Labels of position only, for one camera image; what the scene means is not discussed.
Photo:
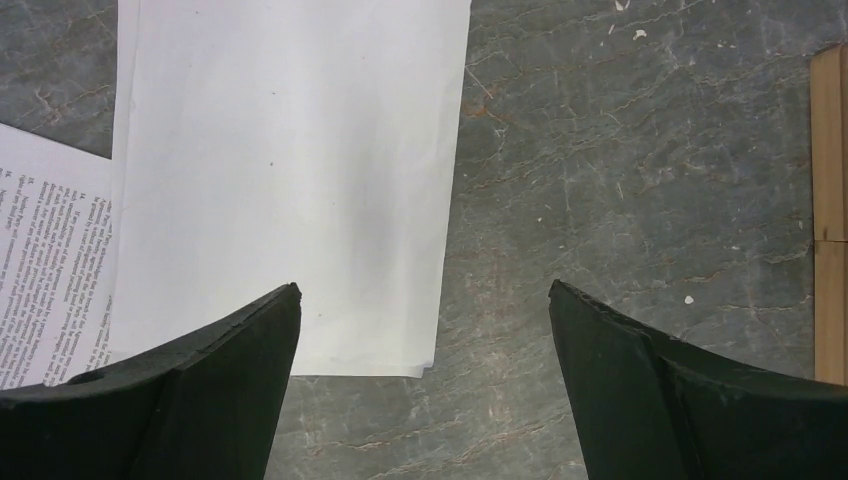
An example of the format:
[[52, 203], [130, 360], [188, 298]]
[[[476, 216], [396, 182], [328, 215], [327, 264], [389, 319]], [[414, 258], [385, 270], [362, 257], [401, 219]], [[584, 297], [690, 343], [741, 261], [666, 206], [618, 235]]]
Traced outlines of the printed text paper sheet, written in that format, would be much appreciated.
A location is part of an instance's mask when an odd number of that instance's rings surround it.
[[2, 126], [2, 389], [109, 362], [111, 180], [107, 159]]

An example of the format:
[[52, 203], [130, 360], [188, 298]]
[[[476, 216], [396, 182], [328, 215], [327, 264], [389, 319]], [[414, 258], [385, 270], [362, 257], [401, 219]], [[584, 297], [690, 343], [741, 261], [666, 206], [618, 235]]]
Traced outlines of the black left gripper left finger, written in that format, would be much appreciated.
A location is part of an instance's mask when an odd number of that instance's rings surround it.
[[5, 479], [260, 479], [299, 340], [287, 284], [149, 351], [1, 394]]

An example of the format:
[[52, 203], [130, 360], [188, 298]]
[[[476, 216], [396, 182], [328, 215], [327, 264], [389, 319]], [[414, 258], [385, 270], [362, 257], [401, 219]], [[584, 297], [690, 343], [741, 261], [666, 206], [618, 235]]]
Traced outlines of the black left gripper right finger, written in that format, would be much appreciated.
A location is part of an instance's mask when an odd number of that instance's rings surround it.
[[744, 364], [578, 288], [549, 291], [592, 479], [843, 479], [847, 390]]

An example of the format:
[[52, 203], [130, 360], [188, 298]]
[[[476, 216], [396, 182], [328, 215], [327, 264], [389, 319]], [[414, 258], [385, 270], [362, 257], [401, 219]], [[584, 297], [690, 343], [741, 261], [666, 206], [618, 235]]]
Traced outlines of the white paper stack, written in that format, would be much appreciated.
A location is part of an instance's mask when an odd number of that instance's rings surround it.
[[296, 283], [298, 376], [434, 361], [471, 5], [122, 1], [110, 345]]

